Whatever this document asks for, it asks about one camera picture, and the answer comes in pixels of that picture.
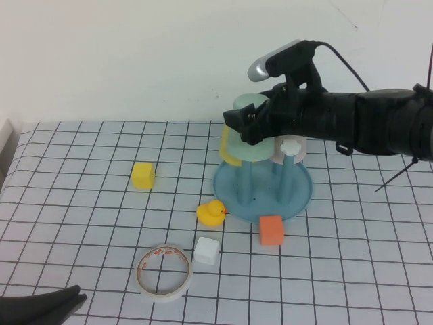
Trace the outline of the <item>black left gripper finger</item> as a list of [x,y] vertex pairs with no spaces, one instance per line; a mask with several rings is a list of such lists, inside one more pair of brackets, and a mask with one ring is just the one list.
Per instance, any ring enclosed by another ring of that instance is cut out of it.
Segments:
[[35,316],[51,311],[73,298],[77,298],[80,286],[74,285],[61,290],[24,297],[1,297],[2,316]]
[[70,317],[76,310],[80,309],[84,302],[87,300],[86,294],[78,295],[71,301],[55,307],[41,315],[35,316],[2,316],[1,324],[62,324]]

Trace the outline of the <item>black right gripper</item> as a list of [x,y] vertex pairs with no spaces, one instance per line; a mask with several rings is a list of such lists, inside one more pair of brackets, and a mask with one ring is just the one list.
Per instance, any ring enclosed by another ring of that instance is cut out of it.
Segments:
[[300,89],[297,84],[286,81],[260,94],[268,100],[258,106],[251,103],[223,113],[225,124],[239,131],[243,142],[256,145],[272,137],[303,134],[300,126]]

